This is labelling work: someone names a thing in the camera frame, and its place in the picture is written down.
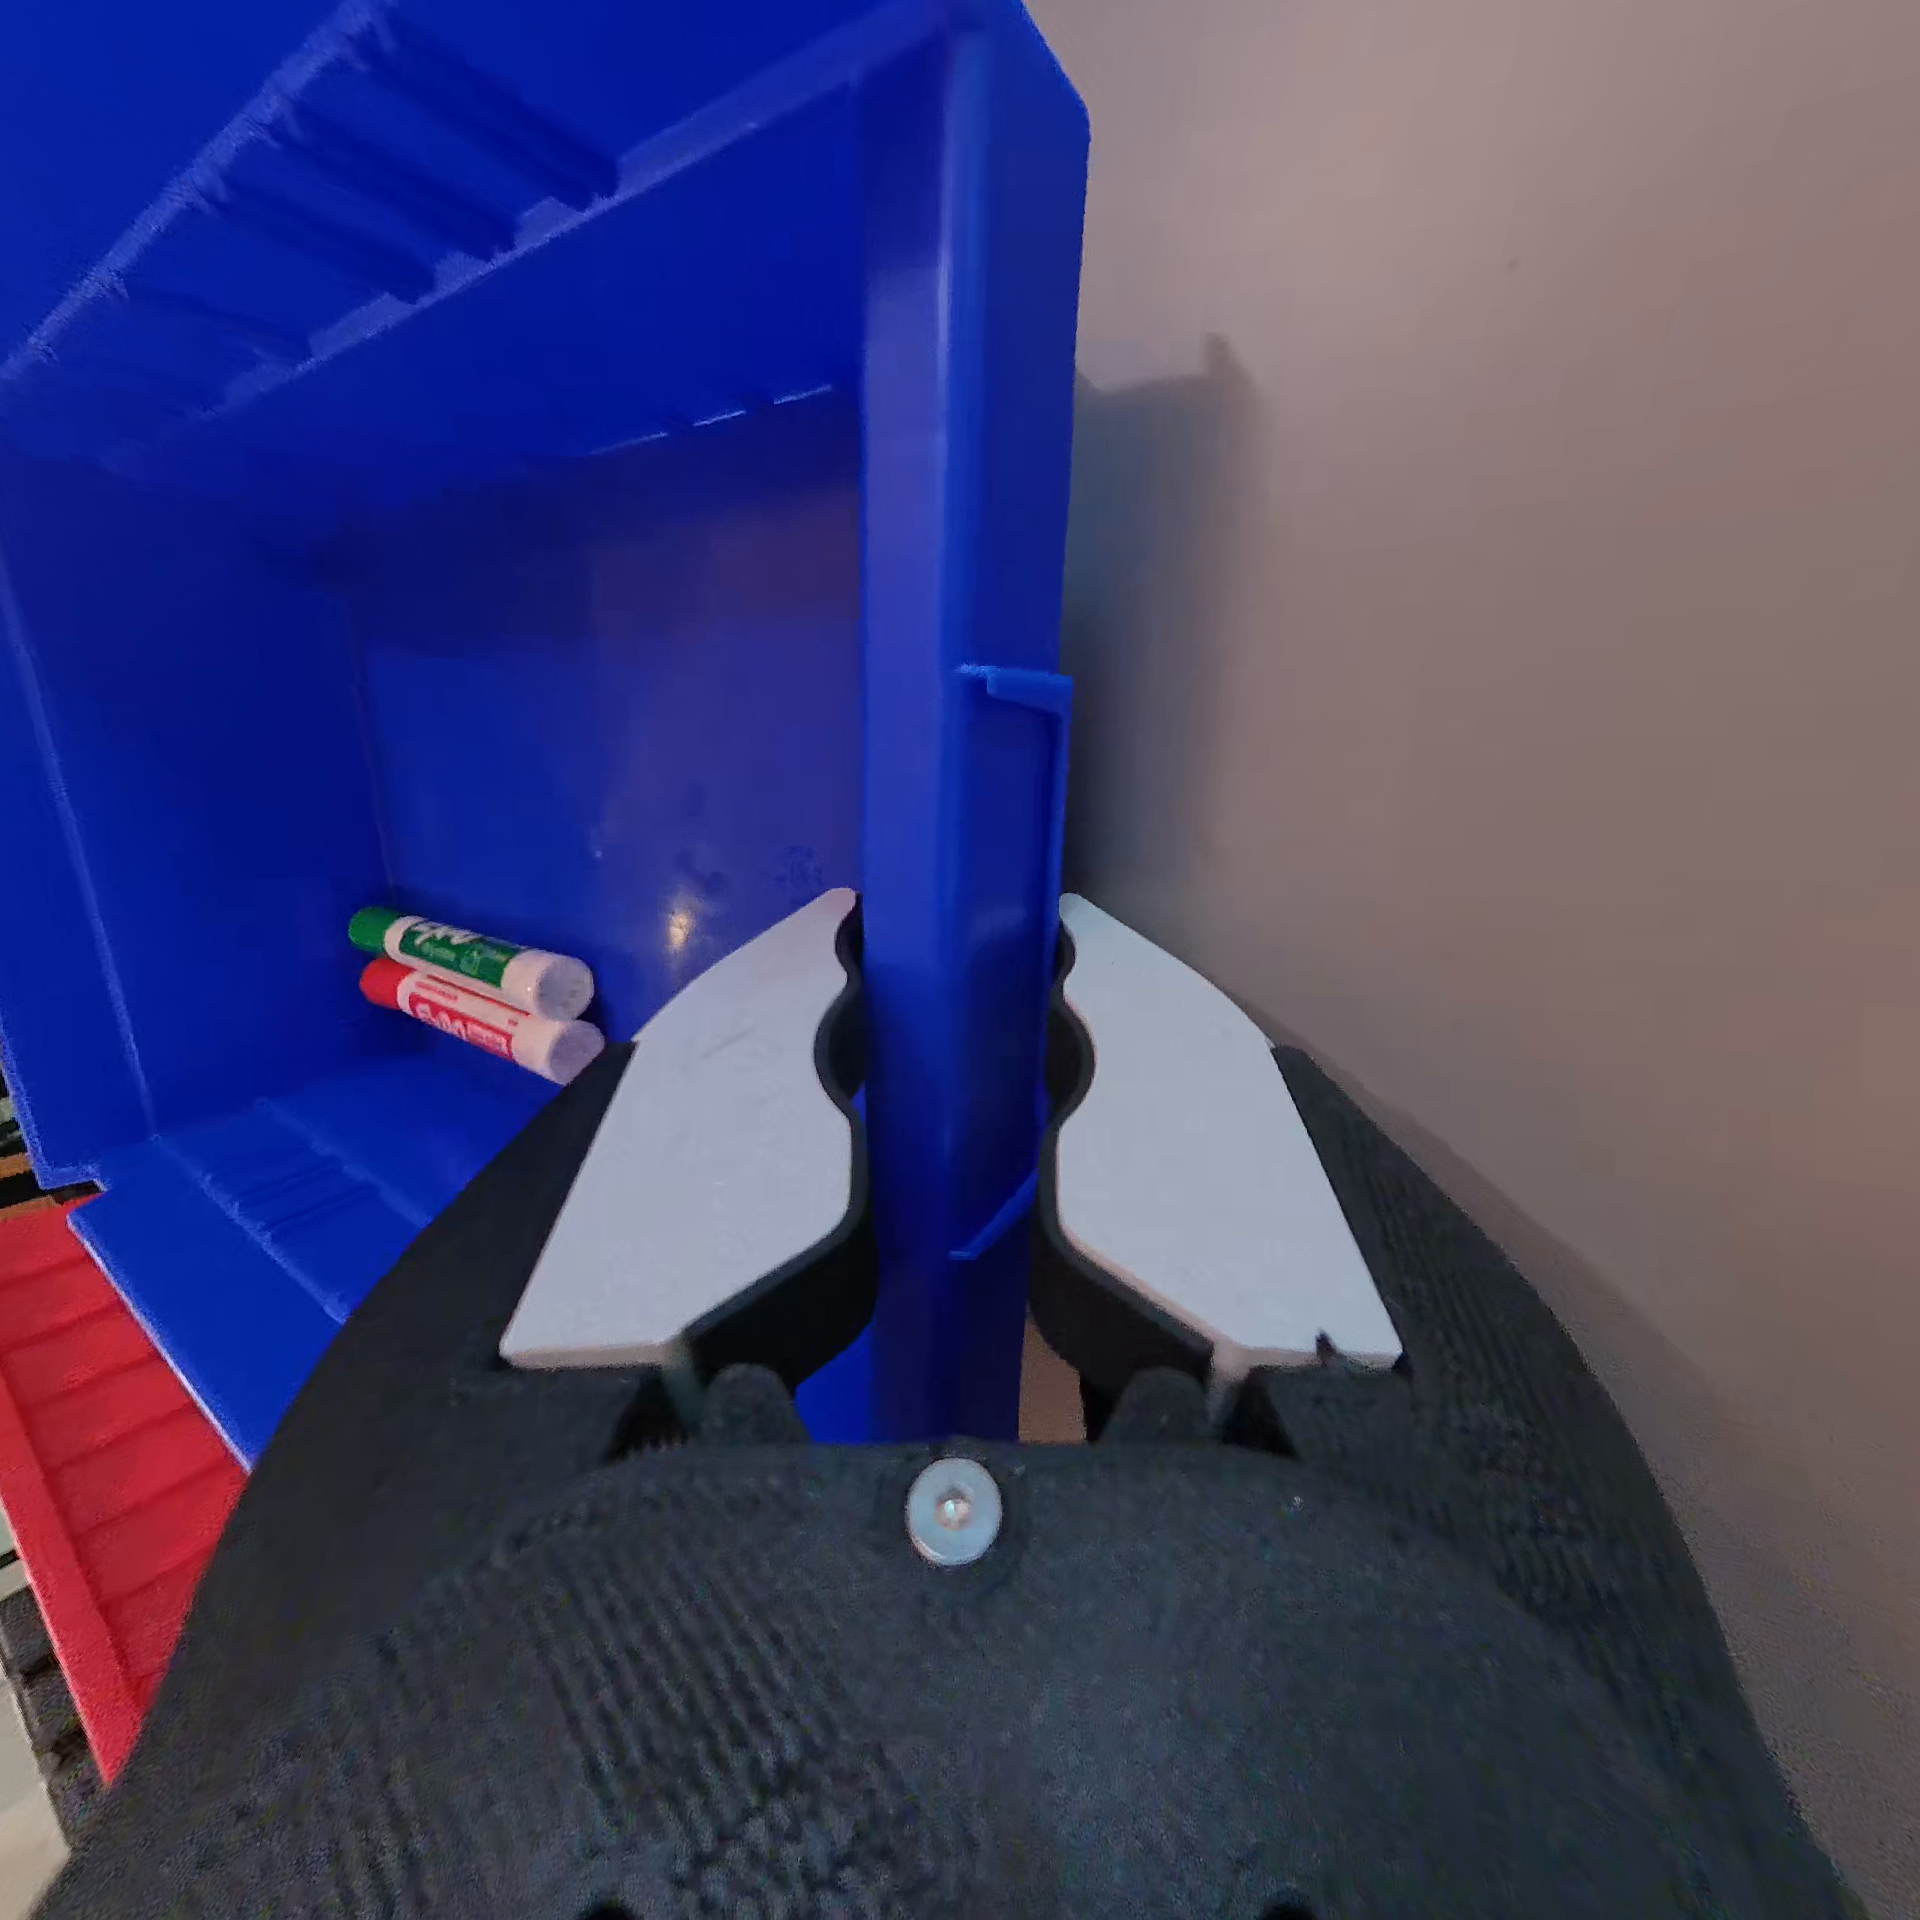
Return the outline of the red plastic bin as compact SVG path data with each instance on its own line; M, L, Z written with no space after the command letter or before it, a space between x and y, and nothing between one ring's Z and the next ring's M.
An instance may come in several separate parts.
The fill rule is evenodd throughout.
M3 1499L24 1576L4 1598L4 1677L63 1792L125 1766L246 1483L78 1207L3 1213Z

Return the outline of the blue plastic bin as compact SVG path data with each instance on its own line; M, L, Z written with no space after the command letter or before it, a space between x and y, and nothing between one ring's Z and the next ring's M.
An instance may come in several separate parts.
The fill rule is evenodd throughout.
M553 1096L376 902L627 1039L863 915L880 1391L1007 1433L1088 109L1019 5L4 5L4 1073L254 1465Z

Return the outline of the red dry-erase marker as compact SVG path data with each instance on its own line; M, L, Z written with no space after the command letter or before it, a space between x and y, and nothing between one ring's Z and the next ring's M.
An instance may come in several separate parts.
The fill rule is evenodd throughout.
M572 1083L608 1047L606 1034L590 1021L524 1011L461 981L407 967L388 955L364 965L359 992L372 1006L427 1024L553 1086Z

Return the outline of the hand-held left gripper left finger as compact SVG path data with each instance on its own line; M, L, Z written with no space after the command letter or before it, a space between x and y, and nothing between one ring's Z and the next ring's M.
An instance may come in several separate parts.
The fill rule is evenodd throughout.
M857 891L823 891L638 1031L499 1339L515 1375L652 1375L693 1422L724 1370L800 1386L867 1334L862 951Z

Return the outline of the green dry-erase marker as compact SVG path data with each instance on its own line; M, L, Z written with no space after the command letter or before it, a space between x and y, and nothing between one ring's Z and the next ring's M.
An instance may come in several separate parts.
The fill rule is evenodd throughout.
M597 992L591 970L577 958L387 905L356 906L348 920L348 938L360 953L453 981L532 1017L585 1017Z

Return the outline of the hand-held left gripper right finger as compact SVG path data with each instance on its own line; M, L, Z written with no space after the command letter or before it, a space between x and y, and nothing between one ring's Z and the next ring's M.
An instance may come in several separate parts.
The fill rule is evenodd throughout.
M1028 1303L1096 1406L1145 1373L1224 1411L1255 1375L1404 1359L1273 1039L1064 893L1046 1003Z

